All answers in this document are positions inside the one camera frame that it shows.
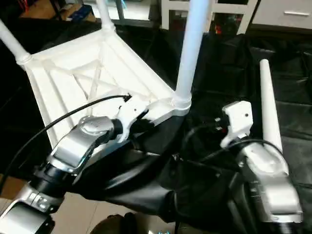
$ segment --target white clamp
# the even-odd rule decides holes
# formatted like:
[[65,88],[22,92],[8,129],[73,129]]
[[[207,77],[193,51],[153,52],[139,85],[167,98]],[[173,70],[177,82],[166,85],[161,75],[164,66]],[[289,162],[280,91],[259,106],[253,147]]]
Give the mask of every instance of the white clamp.
[[252,105],[248,101],[233,102],[222,108],[222,112],[228,117],[228,134],[221,141],[221,148],[226,148],[236,138],[249,136],[252,127]]
[[122,124],[122,135],[119,137],[118,143],[128,139],[130,127],[142,113],[147,111],[149,104],[149,101],[143,101],[139,96],[133,96],[120,107],[117,119]]

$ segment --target white drawer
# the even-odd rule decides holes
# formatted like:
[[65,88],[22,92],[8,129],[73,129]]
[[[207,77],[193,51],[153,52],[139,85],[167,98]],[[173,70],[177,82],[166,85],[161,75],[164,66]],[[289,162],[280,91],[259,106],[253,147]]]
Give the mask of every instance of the white drawer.
[[312,0],[261,0],[253,23],[312,29]]

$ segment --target white plastic tube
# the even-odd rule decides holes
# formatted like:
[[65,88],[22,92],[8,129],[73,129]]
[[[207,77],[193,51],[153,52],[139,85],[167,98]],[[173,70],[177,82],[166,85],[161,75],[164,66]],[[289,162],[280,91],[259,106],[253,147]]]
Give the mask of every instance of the white plastic tube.
[[15,60],[18,64],[23,64],[31,58],[31,55],[22,47],[22,45],[18,42],[18,40],[16,40],[16,38],[1,20],[0,39],[15,56]]
[[97,0],[97,7],[102,21],[102,30],[104,32],[114,31],[115,26],[109,17],[109,12],[105,0]]
[[[263,139],[271,142],[282,151],[282,140],[279,131],[270,65],[267,59],[260,61],[260,80]],[[265,148],[281,159],[283,170],[288,174],[288,165],[284,158],[272,146],[265,145]]]
[[207,24],[209,0],[191,0],[187,17],[179,74],[173,104],[178,109],[191,105],[191,88],[198,54]]

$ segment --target tiled floor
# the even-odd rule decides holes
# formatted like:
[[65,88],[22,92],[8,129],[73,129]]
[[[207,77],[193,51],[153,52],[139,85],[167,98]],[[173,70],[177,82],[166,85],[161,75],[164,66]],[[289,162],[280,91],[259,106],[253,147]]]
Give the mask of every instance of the tiled floor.
[[[5,209],[10,200],[0,198],[0,211]],[[131,210],[108,202],[90,201],[77,194],[67,193],[65,201],[59,211],[53,214],[56,222],[53,234],[89,234],[90,231],[109,215],[124,215]],[[159,231],[173,233],[175,224],[165,223],[156,216],[136,214],[142,234],[151,231],[157,234]]]

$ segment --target drawer handle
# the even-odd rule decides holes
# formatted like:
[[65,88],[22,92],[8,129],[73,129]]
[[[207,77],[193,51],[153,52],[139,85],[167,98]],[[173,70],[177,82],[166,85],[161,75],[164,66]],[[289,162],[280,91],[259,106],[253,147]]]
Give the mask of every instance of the drawer handle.
[[295,12],[295,11],[284,11],[285,15],[294,15],[294,16],[309,16],[310,13],[304,12]]

